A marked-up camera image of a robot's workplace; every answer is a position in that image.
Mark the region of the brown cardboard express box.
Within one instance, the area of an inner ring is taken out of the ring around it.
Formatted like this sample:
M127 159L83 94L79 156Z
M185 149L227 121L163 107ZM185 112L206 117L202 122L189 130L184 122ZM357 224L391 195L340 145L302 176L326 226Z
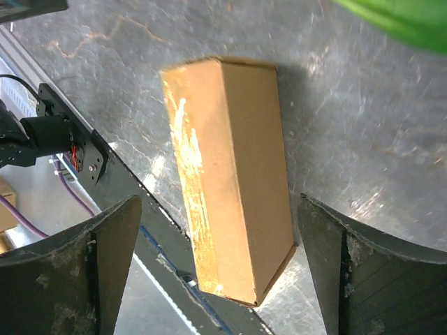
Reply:
M259 306L294 252L277 68L215 56L161 81L198 287Z

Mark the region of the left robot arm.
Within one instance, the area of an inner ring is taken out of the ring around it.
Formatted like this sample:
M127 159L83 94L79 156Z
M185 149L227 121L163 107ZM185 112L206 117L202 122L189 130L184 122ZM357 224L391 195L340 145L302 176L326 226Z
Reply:
M55 116L17 117L1 103L1 167L30 167L40 157L70 151L74 145L69 121Z

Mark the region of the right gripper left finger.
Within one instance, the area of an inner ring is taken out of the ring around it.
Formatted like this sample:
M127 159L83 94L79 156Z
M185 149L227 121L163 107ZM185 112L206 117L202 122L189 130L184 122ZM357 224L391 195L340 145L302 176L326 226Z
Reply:
M113 334L140 227L132 195L1 255L2 334Z

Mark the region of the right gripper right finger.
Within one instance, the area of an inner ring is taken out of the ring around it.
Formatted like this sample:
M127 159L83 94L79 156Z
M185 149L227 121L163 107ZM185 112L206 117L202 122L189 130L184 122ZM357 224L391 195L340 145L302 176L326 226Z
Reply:
M301 194L298 226L328 334L445 334L446 252Z

